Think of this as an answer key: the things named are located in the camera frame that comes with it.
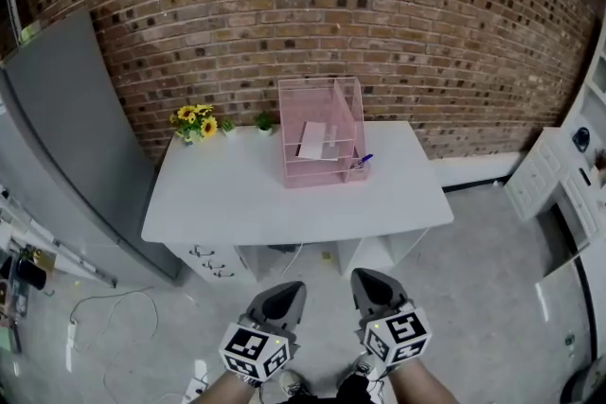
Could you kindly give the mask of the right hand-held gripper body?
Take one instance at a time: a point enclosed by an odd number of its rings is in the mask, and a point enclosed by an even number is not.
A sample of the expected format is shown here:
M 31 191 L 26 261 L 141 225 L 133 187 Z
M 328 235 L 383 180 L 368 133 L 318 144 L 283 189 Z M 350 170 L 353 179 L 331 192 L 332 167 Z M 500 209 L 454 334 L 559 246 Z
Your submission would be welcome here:
M 357 268 L 350 284 L 361 316 L 357 335 L 365 349 L 386 367 L 421 356 L 432 332 L 425 311 L 408 299 L 401 283 L 382 272 Z

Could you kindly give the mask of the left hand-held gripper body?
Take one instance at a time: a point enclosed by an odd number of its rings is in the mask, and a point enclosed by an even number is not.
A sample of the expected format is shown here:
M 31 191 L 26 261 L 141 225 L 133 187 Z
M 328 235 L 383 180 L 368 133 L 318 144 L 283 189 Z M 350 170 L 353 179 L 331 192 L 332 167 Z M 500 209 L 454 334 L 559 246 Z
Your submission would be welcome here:
M 259 386 L 284 367 L 298 348 L 294 331 L 306 299 L 306 285 L 301 281 L 259 293 L 226 329 L 219 347 L 225 369 L 249 385 Z

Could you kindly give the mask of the grey book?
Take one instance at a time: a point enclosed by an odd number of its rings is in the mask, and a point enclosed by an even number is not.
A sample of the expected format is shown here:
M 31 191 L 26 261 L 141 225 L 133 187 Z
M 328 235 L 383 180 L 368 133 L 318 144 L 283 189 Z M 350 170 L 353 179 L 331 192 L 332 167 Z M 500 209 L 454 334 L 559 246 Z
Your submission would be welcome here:
M 295 153 L 296 157 L 313 161 L 337 161 L 339 157 L 337 132 L 336 125 L 306 122 Z

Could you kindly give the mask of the pink mesh file organizer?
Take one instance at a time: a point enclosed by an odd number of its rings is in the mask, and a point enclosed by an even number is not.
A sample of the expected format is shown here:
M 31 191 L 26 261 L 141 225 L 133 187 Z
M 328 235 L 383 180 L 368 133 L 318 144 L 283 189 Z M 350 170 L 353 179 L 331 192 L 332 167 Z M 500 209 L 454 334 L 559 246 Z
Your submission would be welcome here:
M 368 177 L 369 160 L 362 167 L 351 167 L 370 154 L 365 146 L 362 89 L 357 78 L 282 80 L 278 83 L 278 104 L 286 187 L 347 184 Z M 308 121 L 337 126 L 337 161 L 296 157 Z

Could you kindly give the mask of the person's left forearm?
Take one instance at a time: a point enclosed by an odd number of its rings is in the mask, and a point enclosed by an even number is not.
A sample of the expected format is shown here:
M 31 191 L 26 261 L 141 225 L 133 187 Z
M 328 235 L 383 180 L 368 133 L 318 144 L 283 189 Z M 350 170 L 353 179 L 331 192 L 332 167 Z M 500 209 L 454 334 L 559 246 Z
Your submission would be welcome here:
M 257 390 L 239 375 L 225 371 L 206 391 L 188 404 L 249 404 Z

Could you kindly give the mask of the person's right forearm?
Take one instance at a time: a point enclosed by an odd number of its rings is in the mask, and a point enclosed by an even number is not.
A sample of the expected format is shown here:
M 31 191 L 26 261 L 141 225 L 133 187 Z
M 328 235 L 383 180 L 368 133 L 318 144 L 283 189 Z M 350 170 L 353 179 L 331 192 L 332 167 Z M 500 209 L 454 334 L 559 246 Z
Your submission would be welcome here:
M 459 404 L 419 359 L 405 361 L 388 378 L 398 404 Z

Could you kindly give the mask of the person's white shoe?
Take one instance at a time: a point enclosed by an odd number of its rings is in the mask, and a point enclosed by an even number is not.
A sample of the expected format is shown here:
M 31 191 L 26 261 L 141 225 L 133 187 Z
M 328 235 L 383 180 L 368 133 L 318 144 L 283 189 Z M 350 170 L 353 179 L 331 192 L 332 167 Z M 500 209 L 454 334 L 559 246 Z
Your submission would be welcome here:
M 377 359 L 375 355 L 363 354 L 354 361 L 351 371 L 353 376 L 374 381 L 379 377 Z
M 284 370 L 278 381 L 288 398 L 311 394 L 307 381 L 295 371 Z

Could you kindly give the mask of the person's black trousers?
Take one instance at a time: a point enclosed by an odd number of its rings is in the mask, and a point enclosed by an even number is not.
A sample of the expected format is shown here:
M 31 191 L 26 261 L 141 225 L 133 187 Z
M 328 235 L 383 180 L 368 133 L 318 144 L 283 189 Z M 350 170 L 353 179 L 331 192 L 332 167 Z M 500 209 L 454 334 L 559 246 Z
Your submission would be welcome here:
M 335 397 L 337 404 L 374 404 L 368 391 L 366 375 L 351 373 L 339 385 Z

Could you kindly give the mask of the square white power strip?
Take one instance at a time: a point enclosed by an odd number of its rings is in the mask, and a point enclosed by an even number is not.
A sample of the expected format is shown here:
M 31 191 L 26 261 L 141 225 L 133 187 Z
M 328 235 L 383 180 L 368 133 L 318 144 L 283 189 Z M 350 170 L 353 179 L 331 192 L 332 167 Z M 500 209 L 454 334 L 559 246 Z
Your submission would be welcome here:
M 192 378 L 189 381 L 181 404 L 189 404 L 191 401 L 195 400 L 199 395 L 201 395 L 207 389 L 207 387 L 208 384 L 205 380 Z

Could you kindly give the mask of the white desk with drawers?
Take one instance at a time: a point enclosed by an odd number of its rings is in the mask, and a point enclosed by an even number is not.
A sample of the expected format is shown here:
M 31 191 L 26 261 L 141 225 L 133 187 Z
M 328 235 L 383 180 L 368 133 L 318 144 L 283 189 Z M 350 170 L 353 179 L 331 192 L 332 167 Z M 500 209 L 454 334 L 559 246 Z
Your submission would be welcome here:
M 409 124 L 368 122 L 365 141 L 364 181 L 288 188 L 279 135 L 243 127 L 192 146 L 173 140 L 142 237 L 213 283 L 259 280 L 276 245 L 327 251 L 343 276 L 391 269 L 454 215 Z

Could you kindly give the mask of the sunflower bouquet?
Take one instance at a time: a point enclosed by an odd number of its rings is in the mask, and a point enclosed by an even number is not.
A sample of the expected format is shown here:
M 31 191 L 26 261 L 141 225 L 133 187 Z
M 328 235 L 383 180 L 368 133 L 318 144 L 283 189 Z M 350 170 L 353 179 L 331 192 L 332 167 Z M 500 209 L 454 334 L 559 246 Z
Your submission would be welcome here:
M 216 134 L 218 122 L 208 104 L 184 105 L 169 117 L 175 134 L 186 146 Z

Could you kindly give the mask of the white cabinet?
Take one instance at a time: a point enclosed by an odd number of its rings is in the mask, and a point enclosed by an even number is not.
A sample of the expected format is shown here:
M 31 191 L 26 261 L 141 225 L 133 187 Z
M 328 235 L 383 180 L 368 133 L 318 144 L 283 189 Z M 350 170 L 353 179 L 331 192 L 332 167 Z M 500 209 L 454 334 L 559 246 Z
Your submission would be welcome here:
M 580 127 L 591 133 L 585 153 L 572 141 Z M 606 404 L 606 9 L 588 68 L 563 122 L 543 129 L 505 190 L 521 220 L 555 209 L 570 233 L 568 256 L 536 288 L 542 291 L 564 269 L 577 271 L 591 362 L 568 380 L 562 404 L 592 398 Z

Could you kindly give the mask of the brown cardboard box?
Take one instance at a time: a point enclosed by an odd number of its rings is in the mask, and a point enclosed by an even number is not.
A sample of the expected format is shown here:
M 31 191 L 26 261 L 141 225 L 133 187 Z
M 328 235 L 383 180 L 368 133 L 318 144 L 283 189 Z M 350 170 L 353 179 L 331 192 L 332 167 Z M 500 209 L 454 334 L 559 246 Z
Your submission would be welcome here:
M 56 255 L 42 249 L 35 249 L 32 254 L 34 264 L 45 272 L 53 272 L 56 265 Z

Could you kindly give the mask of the black round object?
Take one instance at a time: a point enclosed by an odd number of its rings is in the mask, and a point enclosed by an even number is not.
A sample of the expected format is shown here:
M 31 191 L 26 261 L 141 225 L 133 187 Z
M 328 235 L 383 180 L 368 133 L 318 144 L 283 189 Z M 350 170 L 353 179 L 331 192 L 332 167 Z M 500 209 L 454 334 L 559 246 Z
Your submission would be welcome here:
M 590 145 L 591 133 L 586 127 L 580 127 L 573 134 L 572 141 L 580 153 L 585 153 Z

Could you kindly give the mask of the grey refrigerator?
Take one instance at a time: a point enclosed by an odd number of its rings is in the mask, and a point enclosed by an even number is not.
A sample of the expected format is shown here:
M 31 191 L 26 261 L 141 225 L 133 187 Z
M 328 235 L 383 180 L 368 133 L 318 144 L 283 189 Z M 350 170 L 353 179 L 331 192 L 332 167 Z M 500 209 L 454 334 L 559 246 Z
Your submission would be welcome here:
M 173 286 L 182 265 L 141 236 L 156 172 L 78 9 L 0 67 L 0 185 L 118 285 Z

